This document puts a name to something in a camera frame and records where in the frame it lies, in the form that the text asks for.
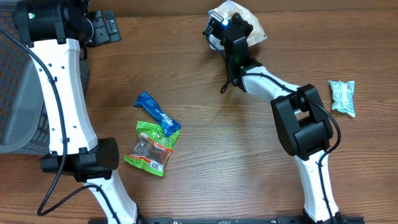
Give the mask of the blue snack bar wrapper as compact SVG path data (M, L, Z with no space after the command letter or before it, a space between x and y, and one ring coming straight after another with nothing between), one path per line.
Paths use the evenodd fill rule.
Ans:
M170 137L181 128L181 125L168 116L146 91L139 95L134 107L143 108L160 125L166 137Z

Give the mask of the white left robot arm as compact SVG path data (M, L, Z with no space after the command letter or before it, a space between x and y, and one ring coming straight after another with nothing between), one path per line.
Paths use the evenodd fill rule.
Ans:
M86 109L80 65L87 48L121 39L112 11L89 11L88 1L19 1L13 22L17 41L33 59L47 112L49 152L44 172L70 175L90 190L106 223L139 223L139 210L118 173L114 138L100 139Z

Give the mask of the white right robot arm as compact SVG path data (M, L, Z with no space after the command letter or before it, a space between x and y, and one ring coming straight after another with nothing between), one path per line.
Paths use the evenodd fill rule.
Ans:
M337 223L340 212L333 198L328 156L337 147L330 139L341 136L338 124L313 85L289 84L251 56L247 38L253 30L237 12L230 19L210 13L203 35L219 40L210 45L222 55L227 69L220 92L228 85L237 86L271 105L280 144L299 169L307 223Z

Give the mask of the mint green snack packet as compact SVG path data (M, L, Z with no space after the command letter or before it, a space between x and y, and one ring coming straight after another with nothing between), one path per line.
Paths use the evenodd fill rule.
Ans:
M333 110L337 110L341 113L346 113L351 117L355 117L353 95L354 95L354 81L328 81L332 91L332 106Z

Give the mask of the beige foil snack pouch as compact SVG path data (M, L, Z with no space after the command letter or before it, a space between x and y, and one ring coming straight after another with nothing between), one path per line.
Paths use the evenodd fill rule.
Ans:
M251 47L256 45L263 40L267 39L266 33L264 29L260 25L257 17L252 14L248 9L241 6L240 4L234 1L225 1L218 7L211 9L208 11L210 21L211 16L215 16L217 19L221 19L221 22L224 26L227 25L227 21L230 20L234 13L239 13L243 20L247 21L248 24L253 26L253 30L247 37L248 46Z

